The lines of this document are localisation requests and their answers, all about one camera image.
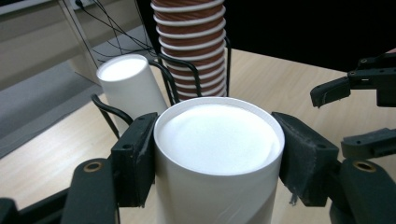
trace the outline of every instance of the wooden table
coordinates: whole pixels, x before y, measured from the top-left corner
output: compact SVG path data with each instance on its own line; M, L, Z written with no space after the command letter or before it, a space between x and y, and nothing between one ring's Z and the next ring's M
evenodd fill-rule
M313 107L309 92L344 77L343 72L244 52L232 51L231 91L268 112L292 115L340 147L343 137L396 128L396 109L377 107L375 91L352 91L341 101ZM152 68L165 94L159 70ZM74 169L93 158L107 158L117 139L99 110L89 103L0 160L0 197L19 209L70 186ZM396 157L372 160L396 180ZM121 223L155 223L155 186L145 208L121 208ZM290 192L278 181L273 223L331 223L326 207L289 204Z

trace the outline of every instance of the white lid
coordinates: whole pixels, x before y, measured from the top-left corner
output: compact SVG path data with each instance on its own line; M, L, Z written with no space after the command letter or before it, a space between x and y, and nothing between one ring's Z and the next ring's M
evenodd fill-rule
M154 139L173 163L208 175L241 175L278 158L285 143L276 119L248 102L200 97L169 107L157 119Z

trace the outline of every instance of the white cup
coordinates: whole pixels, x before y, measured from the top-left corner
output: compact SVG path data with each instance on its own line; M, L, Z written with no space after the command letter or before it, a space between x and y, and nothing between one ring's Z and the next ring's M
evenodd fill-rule
M103 63L96 75L108 104L132 119L152 112L161 114L167 109L149 61L144 56L128 54L116 57ZM117 116L113 118L122 135L128 124Z
M271 223L285 138L269 113L193 98L159 116L154 139L158 223Z

